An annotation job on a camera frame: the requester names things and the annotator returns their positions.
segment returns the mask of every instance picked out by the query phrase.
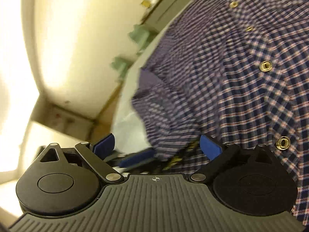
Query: gold button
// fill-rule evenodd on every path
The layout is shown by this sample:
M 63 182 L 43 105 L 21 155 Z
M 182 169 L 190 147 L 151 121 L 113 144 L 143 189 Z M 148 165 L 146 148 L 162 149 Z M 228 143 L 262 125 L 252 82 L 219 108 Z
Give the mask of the gold button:
M 272 63 L 270 61 L 264 61 L 260 63 L 260 70 L 261 71 L 270 71 L 272 69 Z
M 291 145 L 291 141 L 288 137 L 283 136 L 276 141 L 276 146 L 280 150 L 286 150 Z
M 253 30 L 253 27 L 252 27 L 252 26 L 249 26 L 249 27 L 246 28 L 246 31 L 247 31 L 247 32 L 250 32 L 250 31 L 252 31 L 252 30 Z
M 234 1 L 234 2 L 230 3 L 230 8 L 231 9 L 236 8 L 237 6 L 238 6 L 238 1 Z

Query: person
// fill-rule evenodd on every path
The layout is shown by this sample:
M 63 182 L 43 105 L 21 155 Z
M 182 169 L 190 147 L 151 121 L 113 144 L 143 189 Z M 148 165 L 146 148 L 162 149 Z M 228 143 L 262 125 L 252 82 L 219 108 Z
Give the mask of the person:
M 307 225 L 308 68 L 309 0 L 193 0 L 141 69 L 132 104 L 160 161 L 204 133 L 269 145 L 297 182 L 292 213 Z M 167 172 L 209 161 L 188 150 Z

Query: plaid shirt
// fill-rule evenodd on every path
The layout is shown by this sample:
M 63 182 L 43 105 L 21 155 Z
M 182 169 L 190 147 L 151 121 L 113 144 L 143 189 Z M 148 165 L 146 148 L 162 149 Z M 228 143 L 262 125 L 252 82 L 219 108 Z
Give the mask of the plaid shirt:
M 309 0 L 194 0 L 142 68 L 132 103 L 162 161 L 202 133 L 242 148 L 271 145 L 297 181 L 292 212 L 307 225 L 308 68 Z M 287 150 L 276 148 L 281 136 Z M 197 148 L 169 171 L 207 162 Z

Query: ribbed panel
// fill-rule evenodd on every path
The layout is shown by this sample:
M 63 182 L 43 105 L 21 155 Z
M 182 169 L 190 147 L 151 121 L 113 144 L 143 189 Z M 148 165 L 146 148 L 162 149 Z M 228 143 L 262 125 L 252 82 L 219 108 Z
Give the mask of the ribbed panel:
M 107 186 L 87 210 L 66 218 L 22 217 L 13 232 L 301 232 L 288 212 L 269 217 L 237 213 L 220 204 L 204 184 L 182 175 L 131 175 Z

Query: shirt sleeve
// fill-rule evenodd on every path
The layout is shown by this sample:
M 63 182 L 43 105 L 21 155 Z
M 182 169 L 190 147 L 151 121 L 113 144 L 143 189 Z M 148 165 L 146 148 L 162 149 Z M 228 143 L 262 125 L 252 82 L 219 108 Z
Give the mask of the shirt sleeve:
M 149 143 L 161 161 L 167 161 L 200 136 L 184 94 L 146 69 L 141 69 L 139 89 L 132 104 L 144 121 Z

